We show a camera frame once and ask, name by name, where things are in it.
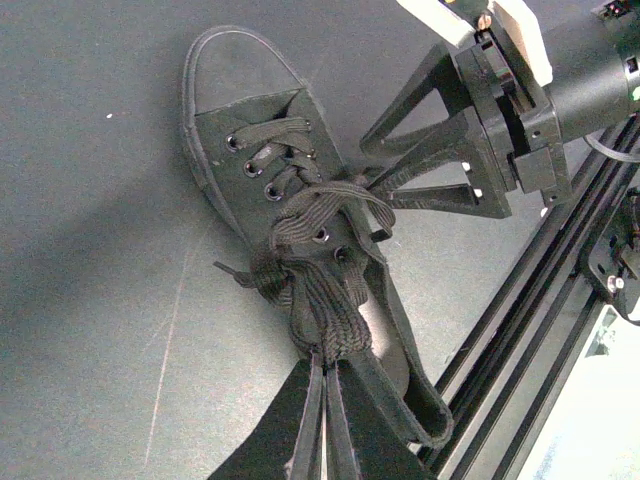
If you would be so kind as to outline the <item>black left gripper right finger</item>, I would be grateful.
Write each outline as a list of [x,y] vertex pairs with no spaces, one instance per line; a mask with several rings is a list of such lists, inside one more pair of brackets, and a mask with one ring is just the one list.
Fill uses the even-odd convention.
[[432,479],[394,433],[347,360],[326,372],[328,469],[331,479]]

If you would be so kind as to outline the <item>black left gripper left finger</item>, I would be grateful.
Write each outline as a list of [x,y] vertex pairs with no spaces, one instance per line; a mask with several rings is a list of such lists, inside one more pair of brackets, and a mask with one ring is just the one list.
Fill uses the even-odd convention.
[[322,394],[322,361],[298,361],[251,434],[210,477],[319,479]]

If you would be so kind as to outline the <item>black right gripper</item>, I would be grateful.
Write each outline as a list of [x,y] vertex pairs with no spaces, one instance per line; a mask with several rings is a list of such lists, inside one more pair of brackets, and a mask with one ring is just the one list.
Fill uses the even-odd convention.
[[[538,192],[547,208],[571,196],[551,99],[502,26],[494,24],[474,39],[456,55],[457,69],[442,43],[432,47],[360,141],[365,155],[403,154],[369,186],[394,209],[504,219],[512,215],[506,198],[511,191]],[[448,119],[391,137],[432,91],[450,117],[472,105],[477,120]],[[469,165],[466,183],[405,187],[449,163]]]

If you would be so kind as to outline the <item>black shoelace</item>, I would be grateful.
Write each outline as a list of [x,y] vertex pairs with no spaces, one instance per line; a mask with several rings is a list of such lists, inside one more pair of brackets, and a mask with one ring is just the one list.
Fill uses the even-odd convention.
[[331,365],[372,346],[359,311],[368,299],[364,272],[372,240],[353,216],[366,207],[382,235],[391,233],[395,216],[363,186],[328,178],[313,132],[309,120],[285,117],[242,126],[226,137],[230,152],[247,153],[242,171],[249,179],[259,179],[275,161],[283,167],[262,189],[261,199],[273,210],[248,271],[220,268],[242,287],[289,309],[294,343]]

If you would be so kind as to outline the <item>black canvas shoe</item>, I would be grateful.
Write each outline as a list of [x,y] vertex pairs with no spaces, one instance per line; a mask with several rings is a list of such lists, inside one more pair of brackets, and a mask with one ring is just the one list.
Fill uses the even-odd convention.
[[[250,259],[267,224],[265,217],[273,210],[261,199],[262,189],[283,165],[275,161],[259,179],[251,180],[242,171],[247,153],[230,152],[225,139],[242,126],[285,117],[311,122],[316,154],[329,179],[357,183],[371,193],[365,175],[347,171],[307,83],[271,43],[237,26],[208,29],[193,42],[182,78],[185,149],[199,188],[239,235]],[[317,355],[327,369],[341,360],[360,369],[366,391],[401,440],[442,446],[451,437],[452,414],[424,372],[410,322],[379,250],[394,226],[391,233],[380,234],[366,207],[353,221],[367,229],[372,240],[364,272],[368,299],[359,308],[371,331],[371,349],[326,365],[320,354],[294,344],[306,357]]]

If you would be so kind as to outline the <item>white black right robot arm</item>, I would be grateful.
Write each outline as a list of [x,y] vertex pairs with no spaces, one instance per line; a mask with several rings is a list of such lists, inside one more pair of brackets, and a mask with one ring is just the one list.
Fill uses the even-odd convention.
[[395,209],[502,219],[507,193],[572,191],[564,145],[639,109],[639,5],[605,1],[542,32],[522,1],[407,1],[435,45],[362,138]]

